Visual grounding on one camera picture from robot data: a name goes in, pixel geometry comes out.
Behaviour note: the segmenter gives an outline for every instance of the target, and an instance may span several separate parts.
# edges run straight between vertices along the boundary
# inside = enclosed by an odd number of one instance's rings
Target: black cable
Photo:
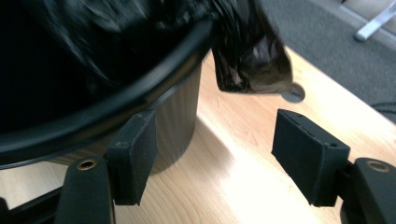
[[[372,104],[370,106],[382,114],[396,114],[395,109],[379,108],[381,106],[389,107],[389,106],[393,106],[393,105],[396,106],[396,102],[381,102],[381,103],[377,103],[377,104]]]
[[[370,105],[371,107],[381,106],[381,105],[396,105],[396,102],[381,102]]]

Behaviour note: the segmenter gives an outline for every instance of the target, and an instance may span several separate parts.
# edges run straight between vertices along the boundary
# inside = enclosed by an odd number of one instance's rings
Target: gray carpet
[[[394,49],[374,38],[355,41],[356,27],[309,0],[262,1],[286,45],[396,122]]]

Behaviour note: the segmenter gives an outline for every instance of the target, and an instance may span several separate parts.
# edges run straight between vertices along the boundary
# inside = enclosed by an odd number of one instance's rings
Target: black trash can
[[[214,42],[213,26],[212,21],[194,24],[152,69],[107,98],[56,119],[0,133],[0,169],[37,161],[68,164],[92,154],[103,156],[111,136],[133,114],[147,109],[157,111],[160,154],[154,172],[175,162],[193,133],[201,61]]]

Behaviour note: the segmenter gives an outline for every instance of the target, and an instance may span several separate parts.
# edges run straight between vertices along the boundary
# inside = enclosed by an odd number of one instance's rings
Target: trash can rim
[[[213,21],[197,22],[163,60],[121,91],[66,117],[0,135],[0,170],[60,156],[116,131],[201,63],[213,33]]]

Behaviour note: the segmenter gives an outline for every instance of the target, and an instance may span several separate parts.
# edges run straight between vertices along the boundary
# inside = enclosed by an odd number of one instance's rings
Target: black garbage bag
[[[290,89],[289,59],[258,0],[24,2],[91,73],[88,87],[94,95],[117,89],[148,70],[180,29],[204,19],[219,21],[213,54],[222,91]]]
[[[219,44],[213,48],[223,91],[289,91],[290,61],[259,0],[212,0],[219,13]]]
[[[2,0],[0,132],[56,119],[145,74],[193,24],[219,25],[222,91],[288,91],[290,62],[259,0]]]

